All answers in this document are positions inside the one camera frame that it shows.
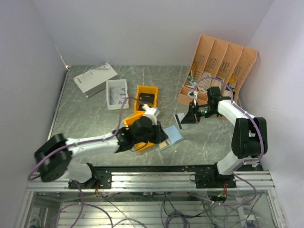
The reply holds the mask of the yellow bin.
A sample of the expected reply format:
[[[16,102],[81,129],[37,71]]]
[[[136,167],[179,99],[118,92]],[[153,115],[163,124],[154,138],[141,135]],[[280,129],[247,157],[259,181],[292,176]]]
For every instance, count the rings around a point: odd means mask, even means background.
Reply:
[[[144,115],[143,112],[135,114],[123,120],[127,132],[133,137],[133,152],[141,152],[149,147],[154,146],[154,124],[152,120]]]
[[[134,114],[143,113],[142,103],[149,107],[157,107],[159,89],[156,86],[139,85],[137,87],[136,99],[134,103]]]

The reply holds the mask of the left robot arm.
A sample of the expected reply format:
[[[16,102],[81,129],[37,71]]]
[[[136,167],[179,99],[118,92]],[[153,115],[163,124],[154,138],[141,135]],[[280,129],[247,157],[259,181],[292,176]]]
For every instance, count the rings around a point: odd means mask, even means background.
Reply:
[[[115,154],[131,150],[138,143],[159,144],[168,136],[159,121],[153,122],[141,116],[132,125],[122,127],[111,133],[83,139],[67,139],[57,134],[45,142],[35,153],[35,171],[42,182],[52,182],[60,177],[72,179],[91,189],[97,177],[88,163],[77,160],[99,154]]]

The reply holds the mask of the white bin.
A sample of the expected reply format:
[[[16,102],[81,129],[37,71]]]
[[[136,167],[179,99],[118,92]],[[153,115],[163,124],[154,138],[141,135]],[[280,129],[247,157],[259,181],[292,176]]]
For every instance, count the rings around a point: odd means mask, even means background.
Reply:
[[[106,81],[106,101],[108,110],[120,109],[126,97],[128,97],[126,79]]]

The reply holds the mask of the gold card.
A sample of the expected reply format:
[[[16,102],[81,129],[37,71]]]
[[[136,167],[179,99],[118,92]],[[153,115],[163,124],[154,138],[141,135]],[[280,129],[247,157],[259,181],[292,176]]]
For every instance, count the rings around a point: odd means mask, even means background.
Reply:
[[[165,141],[163,141],[163,142],[161,142],[159,144],[159,148],[162,150],[162,149],[168,147],[169,145],[170,145],[170,141],[169,140],[165,140]]]

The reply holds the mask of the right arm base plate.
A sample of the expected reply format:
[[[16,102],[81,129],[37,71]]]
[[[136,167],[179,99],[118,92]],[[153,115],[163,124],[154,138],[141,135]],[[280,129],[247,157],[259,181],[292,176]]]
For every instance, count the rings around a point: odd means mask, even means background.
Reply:
[[[190,181],[195,182],[197,189],[210,188],[235,188],[234,175],[221,175],[217,169],[217,164],[194,166],[191,169],[194,174],[190,175]]]

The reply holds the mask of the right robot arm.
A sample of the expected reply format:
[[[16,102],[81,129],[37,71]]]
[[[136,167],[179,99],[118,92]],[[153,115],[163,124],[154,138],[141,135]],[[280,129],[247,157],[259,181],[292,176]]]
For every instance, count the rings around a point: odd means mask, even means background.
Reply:
[[[256,165],[267,152],[267,125],[263,117],[248,114],[238,106],[230,96],[223,96],[218,86],[207,89],[207,103],[199,105],[198,93],[188,92],[192,98],[189,109],[182,124],[197,124],[202,117],[213,115],[224,116],[233,126],[231,151],[219,162],[213,165],[209,182],[215,188],[220,188],[231,179],[233,172],[242,165]]]

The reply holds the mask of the black cards stack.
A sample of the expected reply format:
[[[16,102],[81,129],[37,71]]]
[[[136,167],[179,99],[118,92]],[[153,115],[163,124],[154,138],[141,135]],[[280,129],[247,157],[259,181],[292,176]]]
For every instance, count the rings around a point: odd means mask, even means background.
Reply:
[[[140,103],[138,110],[143,111],[143,108],[142,108],[143,104],[147,104],[149,107],[152,107],[152,105],[154,103],[155,95],[149,94],[149,93],[140,93],[138,99],[139,99],[139,101],[142,102],[142,103]]]

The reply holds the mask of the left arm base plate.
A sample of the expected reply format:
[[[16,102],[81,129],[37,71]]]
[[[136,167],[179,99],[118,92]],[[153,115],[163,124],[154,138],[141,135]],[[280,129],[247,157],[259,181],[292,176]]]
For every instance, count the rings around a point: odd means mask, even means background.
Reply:
[[[69,183],[70,189],[77,188],[75,181],[82,189],[94,189],[96,187],[110,189],[111,187],[111,174],[107,170],[95,169],[88,163],[68,167],[64,177],[71,180]]]

